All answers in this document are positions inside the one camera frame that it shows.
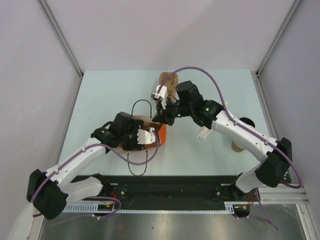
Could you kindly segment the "orange paper gift bag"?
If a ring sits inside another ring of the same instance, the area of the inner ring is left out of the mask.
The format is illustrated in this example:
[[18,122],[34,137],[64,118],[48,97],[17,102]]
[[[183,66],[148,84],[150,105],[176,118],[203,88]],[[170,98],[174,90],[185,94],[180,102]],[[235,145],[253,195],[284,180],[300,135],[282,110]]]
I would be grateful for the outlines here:
[[[149,105],[148,115],[135,115],[134,109],[140,102],[146,102]],[[126,154],[127,166],[130,173],[135,177],[143,176],[146,171],[144,170],[140,174],[133,173],[130,162],[130,156],[135,153],[145,153],[145,160],[142,161],[142,165],[145,169],[148,166],[148,160],[150,159],[148,151],[151,149],[158,150],[166,142],[167,127],[163,123],[152,121],[152,104],[149,100],[139,99],[132,105],[130,115],[134,120],[135,130],[132,134],[128,135],[123,143],[119,145],[121,153]]]

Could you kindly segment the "brown pulp cup carrier stack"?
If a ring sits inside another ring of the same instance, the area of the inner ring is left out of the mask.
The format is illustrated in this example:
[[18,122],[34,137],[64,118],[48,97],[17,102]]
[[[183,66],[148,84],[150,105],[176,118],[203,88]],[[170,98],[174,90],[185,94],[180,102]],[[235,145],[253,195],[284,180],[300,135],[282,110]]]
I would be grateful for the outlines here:
[[[162,84],[166,79],[167,77],[171,74],[171,72],[162,72],[160,75],[159,75],[159,78],[158,78],[158,84],[156,84],[154,86],[154,89],[156,89],[156,87],[160,84]],[[179,76],[178,74],[174,74],[173,76],[171,76],[164,84],[165,87],[167,87],[167,94],[169,96],[169,99],[175,103],[176,102],[176,87],[177,85],[179,84]]]

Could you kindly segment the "stack of paper cups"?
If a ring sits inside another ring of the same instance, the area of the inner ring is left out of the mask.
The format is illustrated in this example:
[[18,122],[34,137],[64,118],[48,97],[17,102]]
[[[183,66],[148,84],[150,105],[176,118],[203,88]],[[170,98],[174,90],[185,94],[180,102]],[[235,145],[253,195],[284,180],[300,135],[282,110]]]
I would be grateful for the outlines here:
[[241,153],[245,150],[245,148],[243,146],[239,145],[235,141],[231,142],[231,148],[237,153]]

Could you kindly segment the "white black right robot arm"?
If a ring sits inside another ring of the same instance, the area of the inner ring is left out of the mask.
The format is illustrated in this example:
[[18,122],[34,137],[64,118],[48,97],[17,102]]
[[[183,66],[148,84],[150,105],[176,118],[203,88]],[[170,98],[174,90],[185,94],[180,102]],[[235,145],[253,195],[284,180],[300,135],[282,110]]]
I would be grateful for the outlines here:
[[172,126],[176,118],[191,117],[198,126],[231,138],[259,161],[256,167],[241,173],[232,183],[230,194],[235,200],[242,201],[251,190],[263,185],[278,186],[292,159],[292,143],[288,139],[264,136],[242,120],[227,114],[220,103],[203,99],[191,81],[178,84],[176,92],[178,99],[171,101],[165,86],[153,88],[151,97],[157,101],[154,122]]

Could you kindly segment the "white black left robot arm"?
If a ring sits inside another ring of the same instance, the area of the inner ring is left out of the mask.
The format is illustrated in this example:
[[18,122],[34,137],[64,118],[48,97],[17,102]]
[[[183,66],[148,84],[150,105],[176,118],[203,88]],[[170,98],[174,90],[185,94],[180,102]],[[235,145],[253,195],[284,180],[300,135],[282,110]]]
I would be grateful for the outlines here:
[[125,146],[135,151],[157,143],[154,127],[144,127],[142,119],[119,112],[114,120],[96,128],[87,141],[71,156],[45,171],[34,170],[28,179],[26,199],[37,210],[37,216],[47,220],[58,217],[66,208],[84,199],[112,201],[121,208],[122,203],[112,195],[110,181],[95,173],[82,181],[74,178],[90,163],[112,152],[129,162],[116,149]]

